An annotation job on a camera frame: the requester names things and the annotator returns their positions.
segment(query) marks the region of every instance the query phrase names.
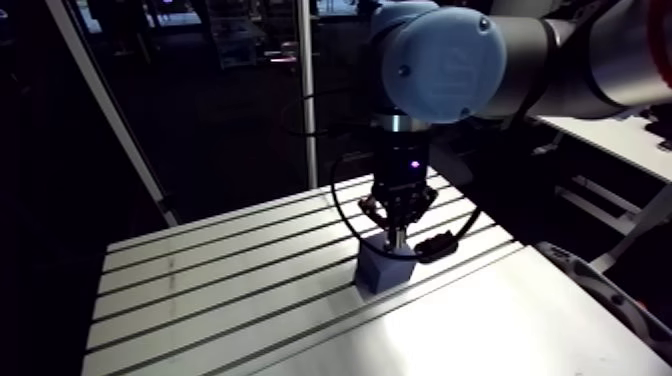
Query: metal frame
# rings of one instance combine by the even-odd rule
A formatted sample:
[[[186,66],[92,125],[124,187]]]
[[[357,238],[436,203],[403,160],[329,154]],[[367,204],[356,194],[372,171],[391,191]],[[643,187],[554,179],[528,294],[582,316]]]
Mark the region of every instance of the metal frame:
[[[163,202],[165,194],[161,189],[158,180],[152,173],[149,163],[138,148],[135,138],[126,126],[126,122],[118,110],[117,104],[110,96],[107,90],[107,85],[96,69],[94,62],[90,57],[90,52],[82,41],[81,32],[78,31],[78,28],[75,26],[64,0],[45,1],[72,57],[86,81],[86,84],[91,89],[91,93],[98,102],[100,109],[110,124],[110,127],[112,127],[112,131],[130,159],[135,171],[138,173],[140,180],[142,180],[142,183],[145,185],[145,188],[152,197],[152,200],[154,200],[154,203],[157,205],[168,226],[177,226],[178,221],[175,215],[170,210],[162,210],[161,203]]]
[[[535,149],[533,154],[544,154],[547,151],[557,149],[563,138],[562,135],[563,133],[558,131],[551,144]],[[578,175],[573,177],[572,180],[626,211],[620,217],[614,217],[571,190],[561,186],[555,187],[555,193],[558,196],[576,205],[624,236],[614,248],[591,261],[590,266],[600,273],[604,273],[614,266],[618,258],[623,255],[638,237],[658,226],[672,215],[672,184],[665,185],[644,208],[639,208],[584,176]]]

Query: vertical pole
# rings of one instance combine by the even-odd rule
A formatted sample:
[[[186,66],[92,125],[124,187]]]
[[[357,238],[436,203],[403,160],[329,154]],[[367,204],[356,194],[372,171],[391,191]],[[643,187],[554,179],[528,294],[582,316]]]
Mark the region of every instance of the vertical pole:
[[[298,0],[298,5],[301,83],[303,96],[305,97],[314,93],[310,0]],[[303,101],[303,127],[308,134],[315,132],[315,106],[312,97]],[[306,164],[308,166],[308,187],[310,189],[317,188],[317,149],[315,137],[306,137]]]

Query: silver cylinder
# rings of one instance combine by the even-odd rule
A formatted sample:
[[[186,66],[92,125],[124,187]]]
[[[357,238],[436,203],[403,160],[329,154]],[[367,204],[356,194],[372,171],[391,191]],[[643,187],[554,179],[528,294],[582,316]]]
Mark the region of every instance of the silver cylinder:
[[[672,90],[660,77],[647,42],[648,0],[621,0],[593,26],[590,64],[602,92],[625,107],[667,102]],[[665,22],[672,56],[672,17]]]
[[[532,87],[549,51],[549,38],[542,21],[526,17],[492,17],[504,37],[506,69],[497,93],[481,117],[511,115]]]
[[[529,115],[603,118],[623,108],[672,101],[672,90],[660,77],[647,41],[649,0],[622,0],[593,25],[586,49],[562,58],[546,91]],[[481,117],[515,113],[539,79],[553,47],[561,47],[574,25],[567,21],[493,17],[507,48],[502,84]],[[665,33],[672,56],[672,17]]]
[[[374,114],[372,125],[389,132],[420,132],[429,130],[430,124],[407,115]]]

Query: dark background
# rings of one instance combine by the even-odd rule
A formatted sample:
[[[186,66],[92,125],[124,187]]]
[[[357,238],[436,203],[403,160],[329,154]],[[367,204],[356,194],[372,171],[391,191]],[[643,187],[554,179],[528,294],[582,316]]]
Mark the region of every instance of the dark background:
[[[9,308],[3,322],[8,343],[21,353],[7,363],[8,374],[74,375],[105,247],[165,223],[45,3],[4,1],[0,7],[12,15],[13,27],[0,50],[0,228]],[[365,35],[366,25],[356,19],[314,22],[317,91],[356,83],[356,51]],[[104,40],[87,37],[127,126],[183,222],[306,189],[304,141],[281,129],[302,128],[301,107],[287,112],[286,124],[279,121],[284,106],[300,95],[298,67],[222,70],[198,27],[164,30],[152,40],[160,49],[145,65],[133,56],[115,57]],[[316,99],[318,127],[365,123],[353,98]],[[530,156],[553,137],[544,126],[501,132],[465,122],[437,130],[434,142],[461,156],[474,175],[463,192],[521,242],[551,241],[591,260],[621,237],[557,199],[555,184],[581,173],[643,205],[662,183],[568,138],[555,153]],[[319,140],[320,183],[328,182],[328,167],[344,151],[369,149],[357,136]],[[338,179],[368,173],[368,166],[366,159],[348,163]],[[669,230],[658,228],[609,273],[668,323]]]

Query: glass panel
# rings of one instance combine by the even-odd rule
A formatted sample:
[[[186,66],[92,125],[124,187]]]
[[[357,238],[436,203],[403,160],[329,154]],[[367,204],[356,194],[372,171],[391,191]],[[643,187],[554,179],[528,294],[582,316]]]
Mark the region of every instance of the glass panel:
[[[77,0],[77,10],[81,14],[86,30],[92,34],[98,34],[107,27],[110,32],[118,32],[117,19],[125,18],[125,15],[144,14],[144,17],[136,17],[135,23],[142,24],[146,20],[148,27],[154,27],[154,18],[151,8],[140,0],[126,0],[122,2],[113,0]]]
[[[357,0],[319,0],[320,16],[351,16],[357,14]]]
[[[203,0],[147,0],[154,5],[161,26],[194,25],[201,23],[198,11],[207,17]]]
[[[151,4],[158,28],[87,41],[166,205],[189,222],[307,189],[305,140],[283,131],[303,129],[295,1]]]

